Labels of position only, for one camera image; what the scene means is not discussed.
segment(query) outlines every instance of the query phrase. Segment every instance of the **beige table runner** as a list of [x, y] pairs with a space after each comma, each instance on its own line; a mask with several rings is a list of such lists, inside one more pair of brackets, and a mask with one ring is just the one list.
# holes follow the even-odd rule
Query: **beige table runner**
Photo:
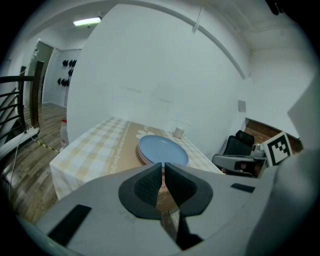
[[[137, 145], [145, 135], [163, 136], [178, 143], [188, 154], [188, 166], [221, 174], [187, 138], [178, 139], [170, 132], [111, 117], [81, 135], [51, 161], [50, 169], [58, 199], [95, 178], [143, 166]], [[165, 199], [162, 197], [159, 200], [161, 205]]]

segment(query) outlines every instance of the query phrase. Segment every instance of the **small white cup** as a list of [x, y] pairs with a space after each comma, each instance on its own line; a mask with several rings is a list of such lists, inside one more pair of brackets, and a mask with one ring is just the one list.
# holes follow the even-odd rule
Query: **small white cup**
[[177, 127], [177, 128], [175, 128], [173, 136], [178, 138], [178, 139], [181, 139], [182, 137], [185, 136], [185, 131], [183, 129]]

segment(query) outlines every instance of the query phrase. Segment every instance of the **yellow and black tape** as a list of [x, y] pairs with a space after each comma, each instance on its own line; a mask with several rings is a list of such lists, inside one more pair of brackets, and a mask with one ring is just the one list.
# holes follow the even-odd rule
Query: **yellow and black tape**
[[53, 153], [55, 153], [55, 154], [57, 154], [57, 155], [59, 154], [59, 151], [58, 151], [58, 150], [56, 150], [56, 149], [54, 149], [54, 148], [52, 148], [52, 147], [50, 147], [50, 146], [47, 146], [46, 144], [41, 143], [40, 141], [35, 140], [35, 142], [38, 143], [40, 146], [43, 146], [43, 147], [45, 147], [46, 149], [50, 150], [51, 152], [53, 152]]

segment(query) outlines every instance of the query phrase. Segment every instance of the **doorway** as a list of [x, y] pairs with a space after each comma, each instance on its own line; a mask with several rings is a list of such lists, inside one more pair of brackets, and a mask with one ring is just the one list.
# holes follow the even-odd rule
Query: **doorway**
[[[45, 75], [48, 68], [49, 60], [51, 58], [51, 55], [54, 51], [54, 48], [50, 45], [47, 45], [46, 43], [42, 41], [38, 41], [36, 48], [34, 50], [34, 54], [32, 56], [32, 60], [30, 62], [30, 67], [28, 70], [27, 75], [33, 76], [35, 74], [36, 70], [36, 64], [37, 62], [43, 62], [43, 68], [41, 72], [40, 77], [40, 85], [39, 85], [39, 92], [38, 92], [38, 103], [42, 103], [42, 94], [44, 89], [44, 81], [45, 81]], [[26, 88], [26, 98], [25, 98], [25, 105], [29, 106], [29, 95], [30, 95], [30, 88]]]

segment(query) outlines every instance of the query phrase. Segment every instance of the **ceiling light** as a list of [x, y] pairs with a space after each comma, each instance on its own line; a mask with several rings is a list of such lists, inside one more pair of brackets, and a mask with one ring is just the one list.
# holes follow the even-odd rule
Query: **ceiling light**
[[81, 20], [74, 21], [73, 24], [76, 25], [76, 26], [81, 26], [81, 25], [99, 23], [100, 21], [101, 21], [100, 17], [86, 18], [86, 19], [81, 19]]

